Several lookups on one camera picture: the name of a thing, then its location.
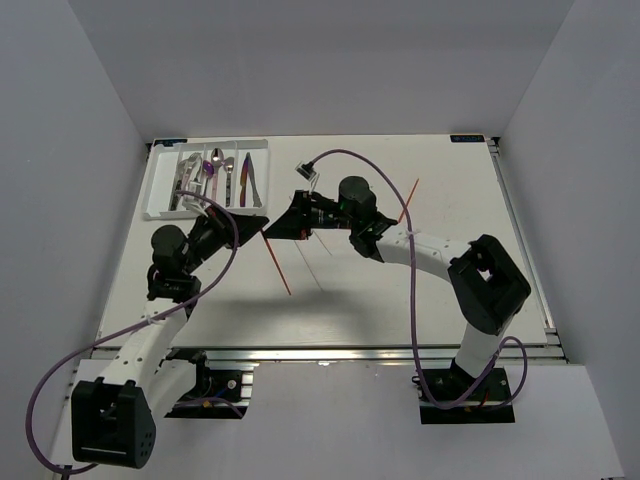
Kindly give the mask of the ornate silver knife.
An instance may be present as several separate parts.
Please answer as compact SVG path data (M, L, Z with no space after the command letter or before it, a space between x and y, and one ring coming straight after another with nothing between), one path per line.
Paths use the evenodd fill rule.
M262 207L262 200L261 200L261 197L260 197L260 194L259 194L259 190L258 190L258 186L257 186L257 182L256 182L256 176L255 176L253 160L252 160L252 157L251 157L250 153L246 154L245 163L247 164L247 175L248 175L248 180L249 180L249 183L251 185L251 190L252 190L253 207L254 208L261 208Z

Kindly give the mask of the orange chopstick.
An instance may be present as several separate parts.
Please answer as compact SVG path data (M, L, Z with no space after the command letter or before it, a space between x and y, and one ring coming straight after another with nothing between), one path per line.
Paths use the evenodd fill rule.
M272 261L273 261L273 263L274 263L274 266L275 266L276 271L277 271L277 273L278 273L278 275L279 275L279 278L281 279L281 281L282 281L282 283L283 283L283 285L284 285L284 288L285 288L285 290L286 290L287 294L288 294L289 296L291 296L291 295L292 295L292 291L291 291L291 288L290 288L290 286L289 286L289 283L288 283L288 281L287 281L287 279L286 279L286 277L285 277L285 275L284 275L284 272L283 272L283 270L282 270L282 268L281 268L280 262L279 262L279 261L278 261L278 259L277 259L277 256L276 256L276 254L275 254L275 251L273 250L273 248L272 248L272 246L271 246L271 243L270 243L269 239L266 237L266 233L265 233L265 231L264 231L264 230L261 230L261 236L262 236L262 238L263 238L263 241L264 241L264 244L265 244L265 246L266 246L266 248L267 248L267 251L269 252L269 255L270 255L270 257L271 257L271 260L272 260Z
M401 213L400 213L400 215L398 217L398 220L397 220L398 223L402 223L402 221L404 220L405 215L406 215L406 211L407 211L407 209L408 209L408 207L409 207L409 205L410 205L410 203L411 203L411 201L412 201L412 199L414 197L414 194L415 194L416 189L417 189L417 187L419 185L419 182L420 182L420 178L416 178L416 180L414 181L413 186L412 186L407 198L405 199L405 206L406 207L402 209L402 211L401 211Z

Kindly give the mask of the iridescent rainbow knife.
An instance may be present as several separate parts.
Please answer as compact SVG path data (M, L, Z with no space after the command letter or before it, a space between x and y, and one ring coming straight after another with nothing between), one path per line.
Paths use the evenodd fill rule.
M250 154L247 153L245 155L241 173L240 173L240 194L239 194L239 206L244 208L246 206L246 194L247 194L247 182L249 176L249 163L251 157Z

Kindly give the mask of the dark handled silver spoon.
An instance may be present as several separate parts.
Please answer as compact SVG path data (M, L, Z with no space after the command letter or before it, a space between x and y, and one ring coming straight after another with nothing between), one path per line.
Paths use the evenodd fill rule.
M235 158L233 156L223 161L225 172L225 206L230 207L233 198L233 172L235 169Z

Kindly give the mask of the iridescent rainbow spoon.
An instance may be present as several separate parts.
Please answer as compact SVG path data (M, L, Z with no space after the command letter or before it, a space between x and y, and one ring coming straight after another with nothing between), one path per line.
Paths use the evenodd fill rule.
M209 195L209 187L211 186L211 181L214 177L214 173L215 173L215 167L213 166L213 164L208 161L208 160L204 160L202 163L202 173L204 175L204 180L203 180L203 187L202 187L202 193L205 196Z

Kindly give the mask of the black handled fork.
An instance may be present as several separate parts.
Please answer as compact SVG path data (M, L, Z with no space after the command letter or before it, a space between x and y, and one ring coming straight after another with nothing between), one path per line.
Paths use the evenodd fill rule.
M169 204L170 211L177 210L177 206L180 199L180 195L178 194L178 191L182 189L182 180L185 174L185 169L186 169L186 161L185 160L179 161L176 165L176 170L175 170L174 179L173 179L172 194L171 194L171 200Z
M194 168L189 177L187 190L191 193L200 195L202 186L202 168Z

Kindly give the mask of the pink handled spoon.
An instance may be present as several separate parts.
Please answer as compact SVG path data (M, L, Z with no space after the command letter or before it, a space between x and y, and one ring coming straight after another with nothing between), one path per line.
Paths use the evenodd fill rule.
M210 163L212 167L210 193L213 200L215 200L217 197L218 177L220 170L224 166L224 160L225 158L223 150L218 147L214 148L210 156Z

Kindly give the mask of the pink handled fork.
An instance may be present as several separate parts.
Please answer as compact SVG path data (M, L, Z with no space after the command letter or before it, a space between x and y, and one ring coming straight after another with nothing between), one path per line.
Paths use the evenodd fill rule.
M188 182L189 182L189 177L191 172L193 171L194 168L202 167L202 162L203 162L202 154L199 152L194 152L187 159L185 159L185 161L186 161L186 169L185 169L185 174L182 180L181 190L188 191L187 188L188 188Z

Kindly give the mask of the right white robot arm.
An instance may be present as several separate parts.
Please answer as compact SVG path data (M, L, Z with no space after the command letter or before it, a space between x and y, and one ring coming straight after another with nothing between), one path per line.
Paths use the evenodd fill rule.
M531 286L511 256L491 235L467 244L421 234L385 216L362 177L344 178L338 198L297 190L288 209L266 230L281 240L305 240L317 229L342 229L362 257L415 266L451 284L467 326L451 363L451 384L461 397L484 391L484 369L504 331L531 294Z

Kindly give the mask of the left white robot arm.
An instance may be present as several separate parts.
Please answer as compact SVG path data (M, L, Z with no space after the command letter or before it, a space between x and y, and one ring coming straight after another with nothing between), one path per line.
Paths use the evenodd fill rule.
M176 225L152 235L143 325L133 331L93 381L71 396L71 448L78 462L140 469L156 441L156 422L183 399L211 390L202 350L172 347L202 291L195 271L221 248L242 246L268 218L209 207L189 233Z

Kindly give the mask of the white divided cutlery tray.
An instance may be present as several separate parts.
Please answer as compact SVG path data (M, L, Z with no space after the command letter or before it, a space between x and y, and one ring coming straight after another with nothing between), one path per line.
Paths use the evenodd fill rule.
M148 166L141 204L145 220L192 218L206 208L200 196L231 213L267 212L269 147L265 139L156 140Z

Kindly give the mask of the blue logo sticker left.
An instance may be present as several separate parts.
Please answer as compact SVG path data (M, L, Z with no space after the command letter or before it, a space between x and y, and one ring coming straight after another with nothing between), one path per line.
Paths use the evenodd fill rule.
M163 147L172 147L176 144L186 143L186 138L166 138L166 139L155 139L153 142L154 146L160 145Z

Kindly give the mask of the blue logo sticker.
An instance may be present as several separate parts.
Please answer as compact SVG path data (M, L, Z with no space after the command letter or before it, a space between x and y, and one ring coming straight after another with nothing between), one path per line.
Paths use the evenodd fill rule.
M485 143L485 137L477 134L451 134L449 136L452 143Z
M176 144L186 143L186 138L166 138L166 139L155 139L153 142L154 146L160 145L163 147L172 147Z

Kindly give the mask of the blue logo sticker right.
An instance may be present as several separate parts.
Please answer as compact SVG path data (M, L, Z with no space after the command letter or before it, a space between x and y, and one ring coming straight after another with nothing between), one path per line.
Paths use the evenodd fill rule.
M477 134L451 134L449 136L452 143L485 143L485 137Z

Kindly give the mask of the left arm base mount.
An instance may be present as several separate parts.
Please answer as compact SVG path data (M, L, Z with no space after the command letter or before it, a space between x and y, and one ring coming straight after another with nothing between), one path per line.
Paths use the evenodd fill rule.
M252 373L240 367L211 366L204 350L169 351L168 360L195 366L195 386L165 415L172 419L240 420L248 409Z

